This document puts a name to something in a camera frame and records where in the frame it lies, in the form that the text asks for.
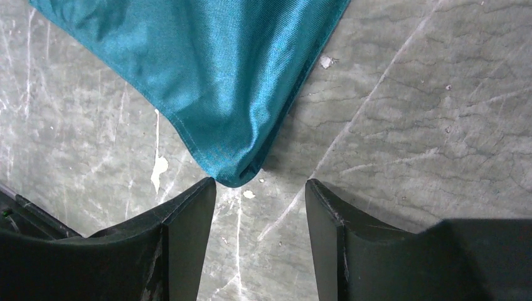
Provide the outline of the teal cloth napkin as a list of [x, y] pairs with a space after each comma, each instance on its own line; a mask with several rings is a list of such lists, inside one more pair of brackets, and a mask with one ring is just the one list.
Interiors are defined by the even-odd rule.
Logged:
[[347, 1], [32, 1], [227, 187], [259, 172]]

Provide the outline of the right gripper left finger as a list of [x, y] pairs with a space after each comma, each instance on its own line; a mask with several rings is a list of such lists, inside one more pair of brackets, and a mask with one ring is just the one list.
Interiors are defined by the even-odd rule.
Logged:
[[206, 177], [89, 237], [1, 229], [2, 300], [196, 300], [216, 201]]

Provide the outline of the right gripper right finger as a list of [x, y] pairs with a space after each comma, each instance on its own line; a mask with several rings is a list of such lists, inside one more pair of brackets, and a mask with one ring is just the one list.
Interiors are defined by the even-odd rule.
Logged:
[[388, 225], [317, 179], [305, 202], [320, 300], [530, 300], [530, 219]]

